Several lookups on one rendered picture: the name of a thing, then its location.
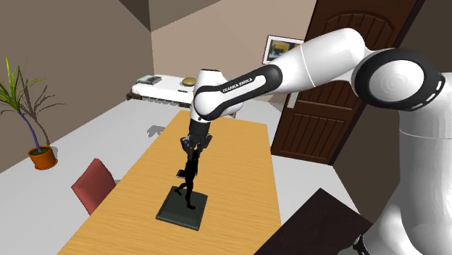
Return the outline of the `light wooden table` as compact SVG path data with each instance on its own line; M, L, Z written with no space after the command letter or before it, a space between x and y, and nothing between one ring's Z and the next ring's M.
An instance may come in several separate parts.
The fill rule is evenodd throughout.
M280 227L266 125L219 118L194 189L207 195L199 230L156 218L187 159L179 112L58 255L254 255Z

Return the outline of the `white bed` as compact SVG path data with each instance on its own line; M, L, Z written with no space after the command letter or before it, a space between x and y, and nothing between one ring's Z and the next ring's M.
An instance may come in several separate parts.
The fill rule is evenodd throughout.
M189 109L193 101L195 84L196 79L193 77L145 75L136 80L135 85L126 94L126 99L152 99Z

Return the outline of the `black figure on square base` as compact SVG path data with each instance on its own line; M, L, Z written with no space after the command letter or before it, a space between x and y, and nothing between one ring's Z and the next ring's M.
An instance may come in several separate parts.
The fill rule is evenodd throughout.
M185 168L178 171L177 177L184 181L178 187L171 187L156 215L157 220L192 230L200 229L208 196L193 191L194 178L198 173L198 158L199 153L195 149L192 159L188 159Z

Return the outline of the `red chair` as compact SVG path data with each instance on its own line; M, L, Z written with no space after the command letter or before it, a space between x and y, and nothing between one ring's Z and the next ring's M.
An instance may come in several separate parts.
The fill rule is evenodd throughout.
M100 159L95 158L71 189L91 215L115 186L111 172Z

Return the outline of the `dark brown door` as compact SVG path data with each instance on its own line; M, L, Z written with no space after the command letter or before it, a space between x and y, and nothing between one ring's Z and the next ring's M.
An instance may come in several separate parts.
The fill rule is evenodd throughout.
M305 39L353 28L368 49L398 47L424 2L317 0ZM272 154L333 164L365 106L345 81L289 95L272 142Z

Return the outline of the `dark robot stand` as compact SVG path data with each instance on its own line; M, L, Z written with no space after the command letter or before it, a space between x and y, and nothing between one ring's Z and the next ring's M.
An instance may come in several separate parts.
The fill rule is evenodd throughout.
M371 226L320 188L254 255L337 255Z

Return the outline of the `green plant in orange pot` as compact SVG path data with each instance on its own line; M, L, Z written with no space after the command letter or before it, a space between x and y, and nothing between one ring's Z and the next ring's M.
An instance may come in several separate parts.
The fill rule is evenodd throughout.
M31 132L35 145L34 148L29 150L28 158L34 164L36 170L49 170L58 163L58 159L56 158L54 150L50 147L50 145L43 145L39 143L36 132L34 131L34 128L27 119L26 115L31 117L33 120L36 120L39 112L42 112L44 109L57 106L59 103L50 104L40 109L42 103L52 97L52 95L45 96L47 89L47 86L45 86L43 92L38 97L37 102L32 105L31 109L26 109L25 105L22 103L22 100L27 100L27 92L29 87L35 85L36 83L43 82L45 78L38 77L31 80L25 79L24 75L27 65L24 66L23 70L19 65L12 68L9 64L8 57L5 57L5 63L7 69L7 82L3 83L0 80L0 105L8 106L9 108L0 110L0 115L4 112L15 112L25 121Z

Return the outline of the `framed wall picture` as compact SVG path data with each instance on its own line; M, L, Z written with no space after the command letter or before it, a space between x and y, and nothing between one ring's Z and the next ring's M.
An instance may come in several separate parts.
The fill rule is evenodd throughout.
M291 49L300 46L304 40L296 38L287 38L276 35L268 35L267 42L262 58L262 64L267 64L272 60L278 58L282 54Z

